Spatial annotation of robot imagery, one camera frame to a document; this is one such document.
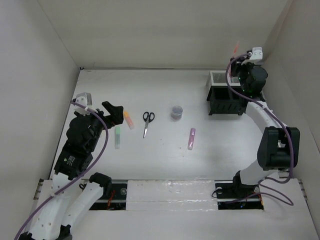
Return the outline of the orange pen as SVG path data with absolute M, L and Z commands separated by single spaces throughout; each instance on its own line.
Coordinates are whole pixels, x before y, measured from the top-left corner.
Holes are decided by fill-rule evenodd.
M 232 58 L 234 58 L 235 56 L 236 56 L 236 53 L 237 53 L 237 51 L 238 51 L 238 48 L 239 48 L 239 41 L 236 43 L 236 45 L 235 45 L 235 48 L 234 48 L 234 51 L 233 51 L 233 54 L 232 54 Z

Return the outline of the jar of paper clips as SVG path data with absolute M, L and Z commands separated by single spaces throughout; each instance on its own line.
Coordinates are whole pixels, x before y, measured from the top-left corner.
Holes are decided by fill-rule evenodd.
M 183 115 L 183 108 L 179 105 L 175 105 L 172 107 L 171 109 L 171 117 L 174 120 L 180 120 L 182 118 Z

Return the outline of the purple highlighter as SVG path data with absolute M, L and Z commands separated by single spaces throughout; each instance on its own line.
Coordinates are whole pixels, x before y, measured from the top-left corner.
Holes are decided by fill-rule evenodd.
M 190 129 L 190 133 L 189 133 L 188 145 L 187 145 L 187 149 L 188 150 L 192 150 L 193 149 L 194 141 L 195 141 L 195 134 L 196 134 L 196 129 L 195 128 L 191 128 Z

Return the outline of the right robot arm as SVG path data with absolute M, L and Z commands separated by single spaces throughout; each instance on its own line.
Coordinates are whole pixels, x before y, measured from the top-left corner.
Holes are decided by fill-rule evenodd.
M 240 112 L 255 122 L 262 132 L 256 160 L 233 177 L 229 191 L 235 201 L 256 196 L 254 189 L 264 180 L 272 180 L 274 172 L 288 170 L 287 183 L 298 163 L 300 131 L 285 125 L 268 108 L 262 90 L 268 77 L 267 71 L 250 61 L 248 54 L 232 57 L 225 72 L 225 79 L 236 77 L 240 90 L 230 84 L 228 89 L 238 96 Z

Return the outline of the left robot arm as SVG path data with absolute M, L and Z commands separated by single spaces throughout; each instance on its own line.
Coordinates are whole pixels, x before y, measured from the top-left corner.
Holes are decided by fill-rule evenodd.
M 14 237 L 16 240 L 71 240 L 74 228 L 91 206 L 111 194 L 111 177 L 96 172 L 74 203 L 70 203 L 82 177 L 99 161 L 107 147 L 106 137 L 102 150 L 93 158 L 101 133 L 123 123 L 124 108 L 102 102 L 109 113 L 105 116 L 103 111 L 78 99 L 70 103 L 76 107 L 75 118 L 69 123 L 67 140 L 53 169 L 49 197 L 23 223 Z

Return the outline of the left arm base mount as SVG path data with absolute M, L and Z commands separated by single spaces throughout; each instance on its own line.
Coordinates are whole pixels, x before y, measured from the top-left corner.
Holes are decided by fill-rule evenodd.
M 127 203 L 127 180 L 112 180 L 102 173 L 94 173 L 89 179 L 84 179 L 78 185 L 83 191 L 89 182 L 102 183 L 103 195 L 91 207 L 90 211 L 124 211 Z

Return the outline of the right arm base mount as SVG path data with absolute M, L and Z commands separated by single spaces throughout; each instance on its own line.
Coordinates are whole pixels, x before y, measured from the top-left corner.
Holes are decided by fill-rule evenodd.
M 211 197 L 217 200 L 218 210 L 263 210 L 258 185 L 236 185 L 232 180 L 215 180 Z

